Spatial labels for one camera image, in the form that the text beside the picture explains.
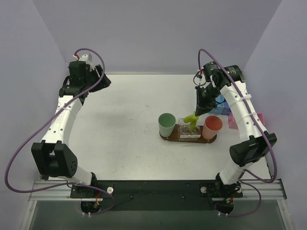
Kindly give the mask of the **pink plastic drawer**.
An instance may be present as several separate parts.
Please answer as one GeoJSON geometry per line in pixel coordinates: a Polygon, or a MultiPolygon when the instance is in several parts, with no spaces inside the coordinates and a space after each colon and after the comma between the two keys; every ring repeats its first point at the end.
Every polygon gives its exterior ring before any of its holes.
{"type": "MultiPolygon", "coordinates": [[[[263,125],[265,125],[265,121],[264,121],[263,114],[258,113],[257,116],[258,116],[258,119],[261,121],[261,123],[262,123],[263,125]]],[[[228,115],[228,127],[229,127],[230,129],[238,129],[236,120],[235,120],[235,118],[234,118],[232,112],[228,115]]]]}

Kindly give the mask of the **green plastic cup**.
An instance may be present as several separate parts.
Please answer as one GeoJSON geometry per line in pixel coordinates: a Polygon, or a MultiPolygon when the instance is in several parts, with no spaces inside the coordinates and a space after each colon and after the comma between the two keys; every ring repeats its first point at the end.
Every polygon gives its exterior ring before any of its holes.
{"type": "Polygon", "coordinates": [[[158,118],[159,133],[161,136],[169,137],[176,124],[176,118],[170,113],[161,114],[158,118]]]}

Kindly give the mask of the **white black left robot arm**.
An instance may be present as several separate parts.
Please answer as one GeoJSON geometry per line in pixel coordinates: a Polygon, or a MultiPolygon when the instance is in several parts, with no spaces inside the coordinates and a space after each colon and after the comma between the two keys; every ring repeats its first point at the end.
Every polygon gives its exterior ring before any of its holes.
{"type": "Polygon", "coordinates": [[[59,90],[57,117],[39,143],[33,143],[31,153],[41,175],[57,177],[68,182],[82,184],[81,191],[87,197],[98,193],[93,174],[78,165],[75,154],[69,148],[69,139],[75,118],[91,92],[111,84],[100,65],[78,60],[69,64],[69,76],[59,90]]]}

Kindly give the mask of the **clear textured plastic holder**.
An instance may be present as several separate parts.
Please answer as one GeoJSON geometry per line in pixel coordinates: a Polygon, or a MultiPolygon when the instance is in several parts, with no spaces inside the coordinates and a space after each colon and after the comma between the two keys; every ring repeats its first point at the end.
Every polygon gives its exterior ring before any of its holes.
{"type": "Polygon", "coordinates": [[[199,138],[201,136],[201,127],[196,125],[195,131],[190,131],[190,123],[184,123],[183,118],[178,120],[180,138],[199,138]]]}

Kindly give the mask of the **orange plastic cup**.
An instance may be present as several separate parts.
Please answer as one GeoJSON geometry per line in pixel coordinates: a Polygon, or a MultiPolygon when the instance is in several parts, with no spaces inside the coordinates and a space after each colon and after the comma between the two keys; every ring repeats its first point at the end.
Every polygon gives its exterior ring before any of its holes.
{"type": "Polygon", "coordinates": [[[205,119],[202,137],[207,140],[211,140],[222,129],[223,122],[217,116],[208,116],[205,119]]]}

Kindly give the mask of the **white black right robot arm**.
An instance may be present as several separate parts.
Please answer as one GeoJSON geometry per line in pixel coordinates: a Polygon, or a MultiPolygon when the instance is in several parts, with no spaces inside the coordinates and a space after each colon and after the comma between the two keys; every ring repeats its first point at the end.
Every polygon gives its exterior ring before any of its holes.
{"type": "Polygon", "coordinates": [[[230,161],[217,175],[224,185],[235,184],[253,163],[258,162],[270,151],[277,141],[259,119],[247,92],[241,69],[232,65],[221,69],[212,61],[205,64],[200,72],[208,85],[196,86],[196,111],[200,116],[216,108],[220,95],[228,103],[236,121],[241,142],[229,148],[230,161]]]}

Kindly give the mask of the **green toothpaste tube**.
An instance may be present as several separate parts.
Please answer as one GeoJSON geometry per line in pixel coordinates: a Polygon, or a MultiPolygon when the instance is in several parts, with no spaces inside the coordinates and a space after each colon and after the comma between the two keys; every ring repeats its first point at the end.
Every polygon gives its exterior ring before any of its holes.
{"type": "Polygon", "coordinates": [[[199,119],[198,116],[195,116],[195,115],[191,116],[191,119],[190,119],[190,131],[191,132],[195,131],[198,119],[199,119]]]}
{"type": "Polygon", "coordinates": [[[184,123],[196,122],[199,119],[198,115],[195,115],[195,112],[191,115],[186,116],[183,121],[184,123]]]}

